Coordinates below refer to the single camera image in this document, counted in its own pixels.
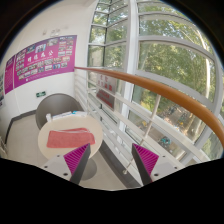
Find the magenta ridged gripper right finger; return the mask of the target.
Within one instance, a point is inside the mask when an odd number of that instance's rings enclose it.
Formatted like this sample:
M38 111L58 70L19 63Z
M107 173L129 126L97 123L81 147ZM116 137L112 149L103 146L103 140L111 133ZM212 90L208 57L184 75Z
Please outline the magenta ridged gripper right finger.
M132 155L143 185L150 184L152 182L151 173L158 161L159 156L137 144L132 144Z

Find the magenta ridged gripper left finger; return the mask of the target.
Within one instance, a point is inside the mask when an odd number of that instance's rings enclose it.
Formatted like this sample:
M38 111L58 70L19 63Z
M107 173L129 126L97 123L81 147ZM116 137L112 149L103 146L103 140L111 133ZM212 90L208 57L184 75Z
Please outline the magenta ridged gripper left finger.
M71 172L70 181L79 184L90 156L90 144L83 145L64 155L64 160Z

